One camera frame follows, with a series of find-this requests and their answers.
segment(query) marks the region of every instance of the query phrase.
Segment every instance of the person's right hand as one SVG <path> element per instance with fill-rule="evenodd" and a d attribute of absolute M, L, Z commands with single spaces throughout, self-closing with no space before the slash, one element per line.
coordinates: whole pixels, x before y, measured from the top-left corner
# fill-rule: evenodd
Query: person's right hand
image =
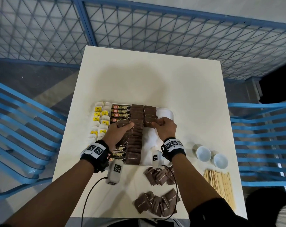
<path fill-rule="evenodd" d="M 169 137 L 176 137 L 177 125 L 173 120 L 162 117 L 157 122 L 152 122 L 153 127 L 157 130 L 158 135 L 162 141 Z"/>

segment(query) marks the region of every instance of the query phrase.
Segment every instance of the black sleeve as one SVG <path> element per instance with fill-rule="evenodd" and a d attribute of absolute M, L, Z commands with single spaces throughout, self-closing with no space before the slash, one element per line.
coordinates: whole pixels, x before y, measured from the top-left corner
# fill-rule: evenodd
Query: black sleeve
<path fill-rule="evenodd" d="M 190 214 L 190 226 L 253 226 L 237 216 L 223 198 L 213 198 L 194 208 Z"/>

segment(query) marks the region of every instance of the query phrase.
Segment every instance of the concrete floor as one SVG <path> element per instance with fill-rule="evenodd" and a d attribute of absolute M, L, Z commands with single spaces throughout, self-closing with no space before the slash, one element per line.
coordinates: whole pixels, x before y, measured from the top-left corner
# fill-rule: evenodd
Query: concrete floor
<path fill-rule="evenodd" d="M 77 69 L 0 62 L 0 82 L 2 84 L 66 116 L 69 113 L 77 75 Z M 251 82 L 225 81 L 224 83 L 228 102 L 257 103 L 256 93 Z M 47 165 L 43 174 L 40 175 L 40 178 L 52 177 L 56 161 L 57 157 L 55 156 L 52 162 Z M 5 221 L 48 184 L 45 183 L 26 189 L 18 195 L 1 200 L 0 223 Z M 9 176 L 0 172 L 0 191 L 17 185 L 17 182 L 13 182 Z M 98 223 L 104 221 L 104 218 L 98 218 Z M 182 223 L 184 226 L 188 226 L 189 222 L 183 220 Z M 79 225 L 80 218 L 71 218 L 66 226 Z M 96 226 L 96 222 L 89 220 L 85 226 Z"/>

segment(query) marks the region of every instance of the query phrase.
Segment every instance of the black cable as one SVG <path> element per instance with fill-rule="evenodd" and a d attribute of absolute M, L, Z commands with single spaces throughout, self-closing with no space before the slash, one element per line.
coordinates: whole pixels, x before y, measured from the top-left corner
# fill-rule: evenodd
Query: black cable
<path fill-rule="evenodd" d="M 175 220 L 175 219 L 173 219 L 174 221 L 175 221 L 175 223 L 179 226 L 179 224 L 178 224 L 178 222 Z M 180 226 L 179 226 L 180 227 Z"/>
<path fill-rule="evenodd" d="M 86 202 L 87 202 L 87 199 L 88 199 L 88 196 L 89 196 L 90 192 L 92 191 L 92 189 L 95 187 L 95 185 L 96 185 L 98 182 L 100 182 L 102 179 L 107 179 L 107 178 L 108 178 L 108 177 L 100 178 L 100 179 L 94 184 L 94 186 L 90 189 L 90 191 L 89 191 L 89 193 L 88 193 L 88 195 L 87 195 L 87 197 L 86 197 L 86 200 L 85 200 L 85 203 L 84 203 L 84 207 L 83 207 L 83 211 L 82 211 L 81 227 L 82 227 L 82 224 L 83 224 L 83 214 L 84 214 L 85 205 L 86 205 Z"/>
<path fill-rule="evenodd" d="M 171 171 L 171 169 L 170 169 L 168 166 L 166 166 L 166 167 L 170 170 L 172 176 L 174 177 L 174 173 Z M 174 177 L 174 181 L 176 182 L 176 188 L 177 188 L 176 204 L 175 204 L 175 206 L 174 206 L 174 210 L 175 210 L 176 207 L 177 207 L 177 202 L 178 202 L 178 185 L 177 185 L 177 180 L 176 180 L 175 177 Z M 174 214 L 174 211 L 172 212 L 172 214 L 171 214 L 168 218 L 166 218 L 166 219 L 164 219 L 164 220 L 162 220 L 162 221 L 168 220 L 169 218 L 171 218 L 171 216 L 172 216 L 173 214 Z"/>

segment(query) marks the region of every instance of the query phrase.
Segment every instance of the white paper cup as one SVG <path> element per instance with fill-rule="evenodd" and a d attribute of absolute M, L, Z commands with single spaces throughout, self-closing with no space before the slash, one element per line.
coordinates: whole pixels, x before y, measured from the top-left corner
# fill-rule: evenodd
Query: white paper cup
<path fill-rule="evenodd" d="M 218 153 L 213 156 L 213 164 L 220 169 L 225 169 L 228 167 L 228 159 L 225 155 Z"/>
<path fill-rule="evenodd" d="M 202 162 L 208 162 L 211 159 L 211 152 L 207 147 L 200 146 L 196 150 L 196 156 L 197 156 L 198 160 L 200 160 Z"/>

